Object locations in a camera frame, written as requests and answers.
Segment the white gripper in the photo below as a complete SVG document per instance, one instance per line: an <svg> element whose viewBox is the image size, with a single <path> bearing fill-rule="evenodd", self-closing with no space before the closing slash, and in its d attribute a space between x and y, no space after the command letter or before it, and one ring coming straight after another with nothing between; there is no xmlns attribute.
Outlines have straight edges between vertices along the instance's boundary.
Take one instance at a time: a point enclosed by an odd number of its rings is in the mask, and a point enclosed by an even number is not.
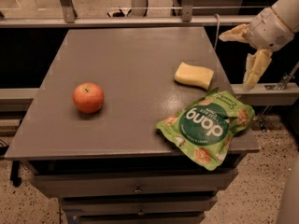
<svg viewBox="0 0 299 224"><path fill-rule="evenodd" d="M250 91L256 86L272 62L273 52L283 48L293 38L294 11L271 7L263 9L249 25L243 23L219 35L223 42L249 42L257 49L254 54L248 54L246 59L244 91Z"/></svg>

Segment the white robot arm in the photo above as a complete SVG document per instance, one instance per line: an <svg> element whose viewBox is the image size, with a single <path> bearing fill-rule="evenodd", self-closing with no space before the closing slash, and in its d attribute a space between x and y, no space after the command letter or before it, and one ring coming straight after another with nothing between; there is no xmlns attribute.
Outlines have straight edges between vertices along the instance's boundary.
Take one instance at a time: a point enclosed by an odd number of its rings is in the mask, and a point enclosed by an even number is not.
<svg viewBox="0 0 299 224"><path fill-rule="evenodd" d="M272 62L272 54L293 41L299 31L299 0L277 0L250 23L237 25L219 35L223 42L248 43L256 49L246 59L243 89L252 90Z"/></svg>

